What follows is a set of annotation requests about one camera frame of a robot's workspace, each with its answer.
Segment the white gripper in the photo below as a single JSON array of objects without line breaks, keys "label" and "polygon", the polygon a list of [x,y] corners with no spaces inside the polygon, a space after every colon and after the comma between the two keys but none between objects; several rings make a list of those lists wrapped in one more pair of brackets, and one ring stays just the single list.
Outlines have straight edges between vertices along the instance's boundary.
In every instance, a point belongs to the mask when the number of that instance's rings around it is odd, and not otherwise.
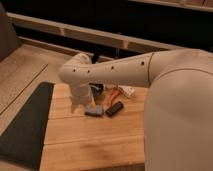
[{"label": "white gripper", "polygon": [[92,94],[87,94],[86,96],[74,96],[70,97],[71,99],[71,112],[74,113],[79,105],[82,105],[84,108],[88,107],[90,109],[95,108],[95,102]]}]

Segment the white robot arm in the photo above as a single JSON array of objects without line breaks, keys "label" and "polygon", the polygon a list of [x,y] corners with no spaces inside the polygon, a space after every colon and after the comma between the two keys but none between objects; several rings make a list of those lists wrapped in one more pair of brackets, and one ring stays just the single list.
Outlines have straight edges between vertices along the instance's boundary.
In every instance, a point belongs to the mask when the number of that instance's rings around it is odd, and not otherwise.
[{"label": "white robot arm", "polygon": [[59,70],[76,104],[91,83],[146,87],[146,171],[213,171],[213,53],[176,49],[93,64],[73,56]]}]

